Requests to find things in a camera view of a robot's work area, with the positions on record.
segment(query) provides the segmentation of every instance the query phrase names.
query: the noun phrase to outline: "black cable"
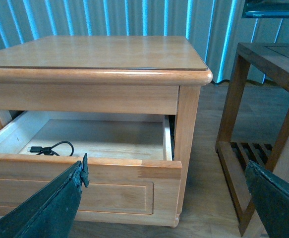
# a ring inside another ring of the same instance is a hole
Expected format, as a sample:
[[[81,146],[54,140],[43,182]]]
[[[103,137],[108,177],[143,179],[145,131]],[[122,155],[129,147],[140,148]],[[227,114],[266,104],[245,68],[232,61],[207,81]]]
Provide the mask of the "black cable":
[[[52,150],[53,148],[61,145],[61,144],[68,144],[71,146],[71,153],[69,156],[72,156],[74,153],[74,146],[72,145],[72,143],[70,143],[69,141],[61,141],[51,147],[42,147],[42,146],[32,146],[31,148],[28,148],[28,151],[31,153],[38,153],[37,155],[57,155],[59,156],[59,154],[57,152],[55,152],[54,150]]]

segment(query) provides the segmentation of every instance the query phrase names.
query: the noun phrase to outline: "wooden nightstand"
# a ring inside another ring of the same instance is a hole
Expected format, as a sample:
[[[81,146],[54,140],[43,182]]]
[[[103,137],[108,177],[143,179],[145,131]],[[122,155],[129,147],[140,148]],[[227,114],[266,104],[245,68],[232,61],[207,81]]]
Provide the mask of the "wooden nightstand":
[[[184,37],[52,36],[1,50],[0,215],[77,160],[27,147],[70,140],[89,155],[77,220],[175,227],[211,79]],[[7,124],[7,110],[28,112]]]

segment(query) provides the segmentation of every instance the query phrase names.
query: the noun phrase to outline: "wooden end table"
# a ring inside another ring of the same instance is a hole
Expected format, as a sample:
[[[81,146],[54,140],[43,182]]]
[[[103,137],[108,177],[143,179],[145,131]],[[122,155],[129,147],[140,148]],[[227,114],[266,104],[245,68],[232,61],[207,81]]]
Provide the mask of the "wooden end table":
[[[184,37],[51,36],[1,50],[0,215],[76,161],[10,152],[7,140],[15,145],[24,140],[17,134],[20,122],[27,121],[25,131],[34,126],[25,117],[9,123],[8,110],[175,115],[173,160],[128,159],[123,153],[119,158],[89,158],[91,184],[76,216],[175,227],[182,211],[200,86],[211,80],[211,71]],[[31,115],[33,120],[43,118]],[[15,151],[22,151],[26,143]],[[15,190],[7,194],[11,187]]]
[[[253,159],[289,182],[289,110],[271,154],[268,151],[270,148],[265,144],[231,142],[250,64],[289,92],[289,44],[238,44],[217,137],[216,149],[240,221],[240,233],[243,237],[255,238],[260,237],[264,227],[251,201],[241,165],[246,165],[249,159]],[[249,151],[251,158],[247,156],[245,149]]]

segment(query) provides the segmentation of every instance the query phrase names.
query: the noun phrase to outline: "floor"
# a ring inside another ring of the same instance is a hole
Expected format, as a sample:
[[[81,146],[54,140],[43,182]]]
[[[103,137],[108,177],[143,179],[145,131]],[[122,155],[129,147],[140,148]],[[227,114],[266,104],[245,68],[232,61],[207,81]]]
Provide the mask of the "floor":
[[[227,89],[226,84],[202,87],[183,212],[176,228],[74,222],[69,237],[239,238],[237,217],[215,152]],[[274,144],[288,106],[285,90],[247,85],[233,140]]]

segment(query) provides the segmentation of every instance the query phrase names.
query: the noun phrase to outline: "drawer front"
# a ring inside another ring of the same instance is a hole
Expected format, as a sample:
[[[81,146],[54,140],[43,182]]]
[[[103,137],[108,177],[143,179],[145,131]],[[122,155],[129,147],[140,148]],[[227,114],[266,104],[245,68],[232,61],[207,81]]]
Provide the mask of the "drawer front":
[[[79,158],[0,154],[0,215],[21,204]],[[76,219],[174,226],[179,161],[89,158],[90,186]]]
[[[0,84],[0,110],[175,115],[178,86]]]

